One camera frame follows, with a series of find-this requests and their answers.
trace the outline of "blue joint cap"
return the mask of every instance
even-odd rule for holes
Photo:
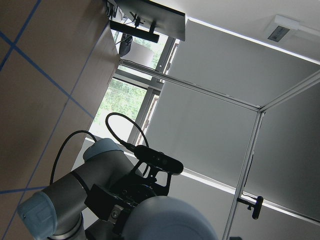
[[[83,154],[84,161],[88,161],[90,158],[109,151],[122,151],[120,147],[110,138],[102,138],[96,141],[90,146]]]
[[[44,192],[36,192],[20,204],[17,211],[35,240],[43,240],[56,232],[58,225],[56,210]]]

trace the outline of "screw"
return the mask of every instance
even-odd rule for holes
[[[117,210],[113,210],[111,213],[111,217],[113,219],[117,219],[119,217],[119,212]]]

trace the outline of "ceiling light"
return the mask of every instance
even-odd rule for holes
[[[264,31],[264,37],[273,42],[284,42],[299,29],[299,25],[298,21],[275,15]]]

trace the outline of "cable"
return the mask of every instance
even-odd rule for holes
[[[64,149],[64,147],[66,146],[67,142],[76,134],[80,134],[80,133],[83,133],[83,134],[88,134],[90,135],[90,137],[92,137],[92,139],[96,142],[97,139],[96,137],[89,131],[86,131],[86,130],[78,130],[78,131],[75,131],[73,133],[71,133],[65,140],[64,142],[62,143],[59,151],[58,151],[58,154],[56,155],[55,157],[55,160],[54,160],[54,163],[53,163],[53,166],[52,166],[52,171],[51,171],[51,176],[50,176],[50,182],[49,182],[49,185],[53,184],[54,183],[54,177],[55,177],[55,172],[56,172],[56,167],[57,167],[57,163],[58,163],[58,160],[60,158],[60,155]]]
[[[144,177],[144,176],[146,175],[146,173],[147,173],[147,171],[148,171],[148,168],[149,168],[149,166],[146,165],[146,167],[145,167],[145,169],[144,169],[144,172],[142,173],[142,177]]]
[[[143,139],[144,139],[144,142],[145,142],[145,145],[147,147],[149,147],[149,143],[147,141],[147,138],[146,138],[146,135],[144,134],[144,131],[142,131],[142,129],[139,127],[138,124],[136,124],[131,118],[127,117],[126,115],[122,114],[122,113],[118,113],[118,112],[112,112],[112,113],[109,113],[106,118],[105,118],[105,125],[106,125],[106,128],[109,130],[109,132],[112,134],[112,136],[114,136],[114,138],[120,143],[122,144],[123,146],[125,146],[128,150],[132,151],[134,150],[135,146],[131,143],[128,143],[128,142],[125,142],[123,140],[121,140],[116,134],[115,132],[112,130],[112,128],[110,127],[109,125],[109,118],[113,115],[117,115],[117,116],[120,116],[120,117],[123,117],[125,119],[127,119],[130,123],[132,123],[138,130],[139,132],[141,133]]]
[[[249,170],[248,170],[248,173],[247,173],[247,175],[246,175],[246,178],[245,178],[245,182],[244,182],[243,187],[245,187],[246,184],[247,184],[248,176],[249,176],[249,173],[250,173],[250,169],[251,169],[251,165],[252,165],[253,160],[254,160],[254,154],[252,154],[252,156],[251,156],[251,162],[250,162]]]
[[[242,193],[242,195],[243,195],[243,196],[246,196],[246,197],[249,197],[249,198],[254,199],[255,201],[257,201],[257,199],[256,199],[255,197],[253,197],[253,196],[245,195],[245,194],[243,194],[243,193]]]
[[[133,20],[132,22],[128,22],[128,23],[124,23],[124,25],[128,25],[128,24],[132,24],[135,20]]]
[[[123,42],[123,41],[127,40],[127,39],[128,39],[128,38],[130,38],[130,37],[131,37],[131,35],[127,36],[125,39],[122,39],[121,41],[118,41],[115,45],[117,45],[117,44],[119,44],[119,43],[121,43],[121,42]]]

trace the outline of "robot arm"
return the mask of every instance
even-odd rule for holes
[[[82,166],[22,203],[18,214],[34,239],[216,240],[196,209],[167,196],[182,163],[142,145],[134,153],[136,166],[111,139],[101,139],[84,153]],[[150,168],[145,177],[142,163]],[[166,186],[157,184],[160,171],[168,174]],[[100,219],[85,231],[86,207]]]

